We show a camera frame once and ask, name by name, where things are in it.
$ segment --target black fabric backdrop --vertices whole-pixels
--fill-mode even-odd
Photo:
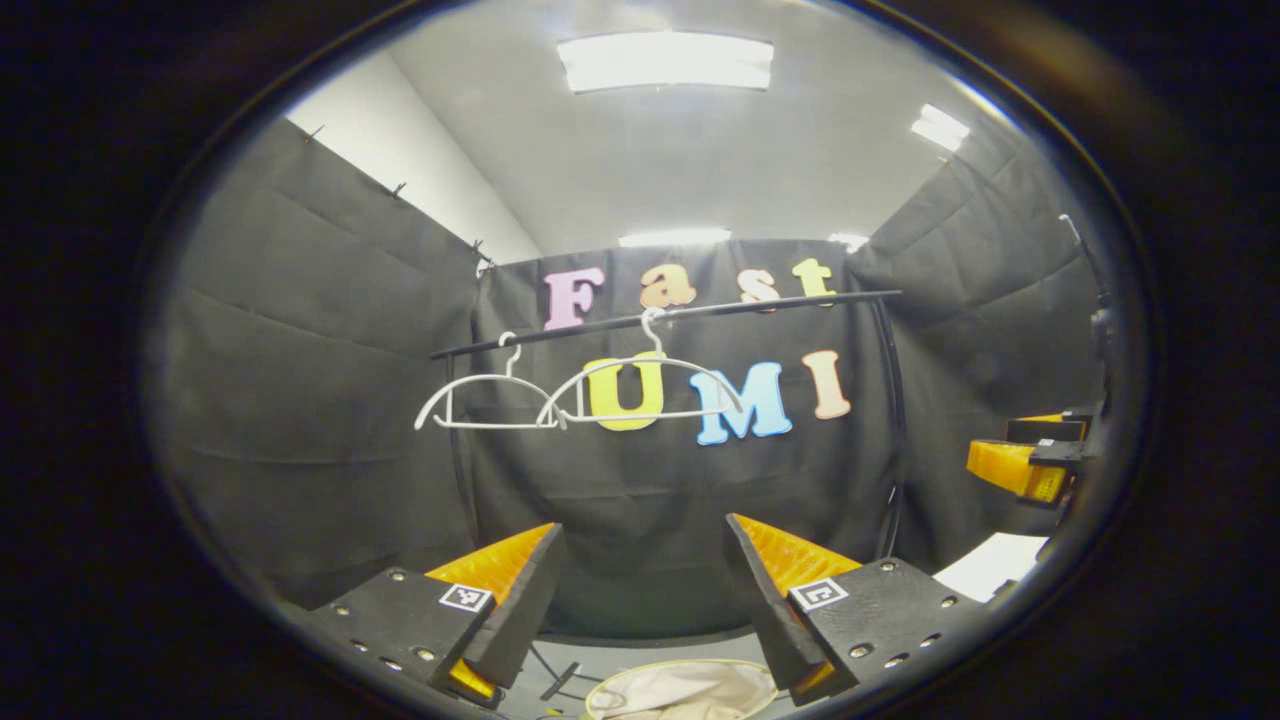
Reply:
[[[475,256],[305,140],[273,124],[195,211],[143,377],[216,537],[314,606],[471,548],[447,438],[411,423],[426,356],[470,340]]]
[[[964,469],[968,442],[1007,416],[1101,396],[1089,346],[1096,288],[1051,163],[996,126],[960,152],[854,255],[824,241],[614,249],[504,265],[481,281],[467,246],[282,120],[192,218],[148,352],[157,455],[218,537],[289,600],[315,606],[390,564],[429,569],[545,521],[568,557],[545,630],[658,638],[741,626],[728,596],[723,515],[742,512],[858,560],[874,557],[893,480],[890,391],[864,304],[660,323],[664,350],[741,387],[782,366],[791,432],[700,446],[699,419],[634,432],[413,433],[445,382],[433,351],[541,329],[548,273],[599,266],[586,320],[643,310],[640,275],[677,263],[692,306],[739,301],[765,269],[783,296],[815,258],[835,291],[902,290],[888,302],[906,442],[896,553],[936,571],[997,529],[1047,532]],[[525,347],[516,374],[548,392],[590,360],[652,350],[639,328]],[[840,354],[850,414],[819,420],[800,359]],[[456,377],[502,372],[509,352],[460,357]],[[663,370],[666,410],[700,407],[690,373]],[[625,406],[639,379],[620,379]],[[529,421],[531,393],[457,393],[476,420]],[[572,402],[572,395],[564,398]]]
[[[689,306],[740,301],[737,274],[765,269],[783,296],[803,296],[791,268],[815,258],[832,268],[828,288],[856,290],[842,272],[846,254],[831,242],[753,241],[685,249],[581,252],[506,265],[481,284],[474,316],[477,338],[503,331],[541,329],[548,318],[548,273],[599,266],[605,282],[586,322],[635,315],[640,275],[659,264],[689,270],[698,296]],[[874,325],[867,305],[799,307],[712,319],[663,323],[669,357],[721,370],[742,387],[749,368],[782,366],[782,405],[788,433],[748,434],[700,446],[696,418],[659,420],[614,432],[595,424],[567,432],[458,432],[465,475],[475,493],[481,541],[538,523],[564,524],[568,557],[549,626],[604,637],[705,633],[739,626],[723,575],[721,548],[726,512],[741,512],[823,543],[852,557],[874,557],[890,493],[888,395]],[[630,357],[653,350],[639,328],[531,343],[516,374],[548,392],[590,360]],[[849,415],[819,420],[810,370],[801,356],[840,354],[837,373],[852,404]],[[470,372],[502,372],[508,351],[474,356]],[[467,372],[460,364],[460,374]],[[700,409],[691,373],[663,370],[667,411]],[[637,373],[623,370],[623,406],[640,400]],[[458,393],[470,419],[529,421],[540,406],[535,393],[499,386]],[[573,395],[562,402],[572,406]]]
[[[1064,213],[1096,252],[1102,225],[1051,158],[993,122],[855,252],[865,290],[888,304],[908,414],[906,506],[897,552],[934,571],[993,530],[1047,534],[1056,515],[964,469],[969,441],[1002,438],[1011,416],[1102,398],[1089,343],[1098,293]]]

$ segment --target white clothes hanger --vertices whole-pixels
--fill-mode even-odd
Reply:
[[[547,420],[544,420],[544,418],[548,418],[552,413],[557,413],[558,414],[559,421],[561,421],[562,425],[566,421],[568,421],[568,423],[599,423],[600,420],[666,420],[666,419],[669,419],[669,418],[701,418],[704,415],[719,415],[721,413],[728,413],[730,410],[735,410],[737,413],[741,413],[742,411],[742,402],[737,397],[737,391],[733,389],[733,386],[731,386],[731,384],[726,383],[723,379],[721,379],[719,375],[717,375],[716,373],[708,370],[707,368],[703,368],[701,365],[695,365],[694,363],[687,363],[685,360],[673,360],[671,357],[663,357],[662,356],[662,340],[653,332],[653,328],[650,327],[650,323],[653,323],[653,320],[655,318],[659,318],[659,316],[662,316],[664,314],[666,314],[666,310],[663,310],[662,307],[649,307],[644,313],[640,314],[640,328],[644,331],[644,334],[649,336],[649,340],[653,341],[653,347],[654,347],[654,355],[655,355],[655,357],[626,357],[626,359],[622,359],[622,360],[612,360],[609,363],[602,363],[599,365],[593,365],[591,368],[589,368],[586,370],[582,370],[581,373],[579,373],[579,374],[573,375],[572,378],[564,380],[564,384],[562,384],[559,388],[556,389],[556,392],[553,392],[550,396],[547,397],[547,402],[543,405],[543,409],[538,413],[538,420],[536,421],[538,423],[547,421]],[[677,368],[686,368],[689,370],[694,370],[695,373],[707,373],[708,377],[710,377],[713,380],[716,380],[716,386],[717,386],[717,388],[716,388],[716,398],[723,402],[724,401],[724,396],[727,393],[728,395],[728,402],[724,402],[717,410],[685,410],[685,411],[678,411],[678,413],[644,413],[644,414],[635,414],[635,415],[584,415],[584,413],[582,413],[582,405],[584,405],[584,402],[582,402],[582,380],[588,375],[590,375],[591,373],[594,373],[596,370],[602,370],[604,368],[613,368],[616,365],[632,365],[632,364],[639,364],[639,363],[654,363],[654,364],[658,364],[658,365],[676,365]],[[576,387],[577,388],[577,414],[562,410],[561,407],[558,407],[556,405],[556,401],[559,400],[559,397],[562,395],[564,395],[568,391],[570,387]]]
[[[498,337],[498,347],[506,346],[507,340],[512,337],[516,337],[516,333],[511,331],[502,333],[502,336]],[[435,424],[440,425],[442,428],[470,428],[474,430],[534,430],[534,429],[541,430],[552,428],[559,428],[562,430],[567,429],[568,425],[564,424],[564,411],[556,406],[556,402],[550,398],[550,396],[547,395],[547,391],[544,391],[543,388],[535,386],[529,380],[512,375],[516,360],[520,360],[520,354],[522,351],[524,347],[517,345],[516,352],[507,360],[507,374],[504,375],[499,375],[495,373],[467,375],[465,378],[458,378],[452,383],[435,391],[435,395],[433,395],[431,398],[426,401],[426,405],[422,406],[422,410],[419,411],[417,419],[413,420],[413,429],[415,430],[422,429],[422,424],[426,423],[428,415],[430,415],[431,409],[435,407],[435,405],[440,401],[442,397],[444,398],[444,418],[440,418],[439,415],[431,415],[431,419],[435,420]],[[534,392],[536,392],[538,395],[547,398],[547,405],[543,405],[541,411],[538,414],[538,420],[535,420],[534,423],[460,423],[454,420],[453,388],[479,380],[507,382],[507,383],[515,383],[521,387],[527,387]]]

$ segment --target laundry basket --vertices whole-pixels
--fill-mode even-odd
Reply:
[[[763,665],[676,660],[620,673],[586,696],[584,720],[742,720],[778,689]]]

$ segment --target yellow letter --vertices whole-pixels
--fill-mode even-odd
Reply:
[[[657,357],[653,350],[639,352],[636,357]],[[584,370],[590,370],[596,365],[612,363],[613,357],[591,360],[582,365]],[[654,415],[662,413],[662,365],[658,363],[635,363],[640,370],[640,405],[627,410],[618,400],[618,373],[622,365],[602,368],[586,377],[590,389],[593,415]],[[639,430],[653,423],[653,419],[637,420],[599,420],[600,425],[611,430]]]
[[[778,291],[773,290],[773,275],[768,270],[742,270],[737,274],[737,287],[742,288],[742,302],[759,302],[781,297]],[[773,307],[760,311],[772,313]]]
[[[800,278],[800,284],[804,287],[804,293],[808,296],[836,295],[836,291],[827,290],[827,283],[823,282],[826,278],[831,277],[831,268],[819,265],[818,260],[814,258],[809,258],[804,263],[791,268],[791,274]],[[832,302],[822,304],[823,307],[831,307],[832,305]]]

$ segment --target blue letter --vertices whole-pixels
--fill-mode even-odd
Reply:
[[[712,370],[716,377],[728,382],[719,370]],[[719,445],[728,439],[728,432],[721,424],[721,418],[733,428],[733,434],[739,438],[746,437],[748,425],[751,424],[751,414],[755,414],[755,425],[751,432],[755,437],[780,436],[791,429],[791,420],[782,413],[782,392],[778,389],[778,375],[782,365],[777,363],[756,363],[746,372],[746,382],[742,391],[737,393],[742,401],[742,411],[730,409],[727,413],[703,415],[703,432],[698,433],[698,445]],[[698,391],[698,398],[703,402],[703,410],[722,407],[719,383],[707,373],[696,373],[689,378],[689,384]]]

